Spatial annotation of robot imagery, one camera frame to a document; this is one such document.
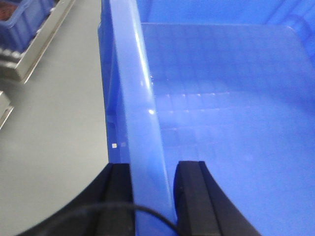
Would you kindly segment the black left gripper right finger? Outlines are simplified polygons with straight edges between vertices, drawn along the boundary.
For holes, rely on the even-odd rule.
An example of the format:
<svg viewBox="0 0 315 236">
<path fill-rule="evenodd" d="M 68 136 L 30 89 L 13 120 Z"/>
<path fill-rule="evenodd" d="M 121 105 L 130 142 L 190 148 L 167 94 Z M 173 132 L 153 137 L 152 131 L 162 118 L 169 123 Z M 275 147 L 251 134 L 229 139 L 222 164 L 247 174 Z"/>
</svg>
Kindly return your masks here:
<svg viewBox="0 0 315 236">
<path fill-rule="evenodd" d="M 177 226 L 188 236 L 258 236 L 205 162 L 180 161 L 174 177 Z"/>
</svg>

